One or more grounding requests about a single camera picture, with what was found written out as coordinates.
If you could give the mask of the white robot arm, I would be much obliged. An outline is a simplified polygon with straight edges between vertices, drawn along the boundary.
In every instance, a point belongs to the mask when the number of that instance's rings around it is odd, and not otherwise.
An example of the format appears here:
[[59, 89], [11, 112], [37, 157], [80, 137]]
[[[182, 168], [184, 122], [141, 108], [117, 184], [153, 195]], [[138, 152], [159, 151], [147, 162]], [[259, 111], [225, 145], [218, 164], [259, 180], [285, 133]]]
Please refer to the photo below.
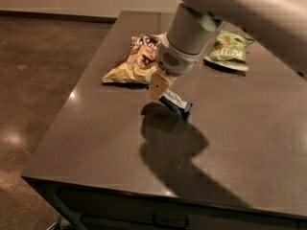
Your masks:
[[307, 0], [181, 0], [156, 50], [150, 96], [191, 71], [224, 23], [246, 31], [294, 71], [307, 72]]

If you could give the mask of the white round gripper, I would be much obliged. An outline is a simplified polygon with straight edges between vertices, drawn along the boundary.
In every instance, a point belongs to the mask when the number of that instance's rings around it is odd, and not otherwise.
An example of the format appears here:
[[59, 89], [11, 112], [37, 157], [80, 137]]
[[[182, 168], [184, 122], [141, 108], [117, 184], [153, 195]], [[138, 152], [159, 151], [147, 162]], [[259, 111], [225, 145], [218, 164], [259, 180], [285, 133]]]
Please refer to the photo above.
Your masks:
[[176, 81], [176, 77], [191, 71], [200, 59], [208, 41], [208, 33], [183, 34], [167, 32], [161, 38], [156, 51], [156, 60], [160, 68], [150, 80], [149, 95], [158, 100]]

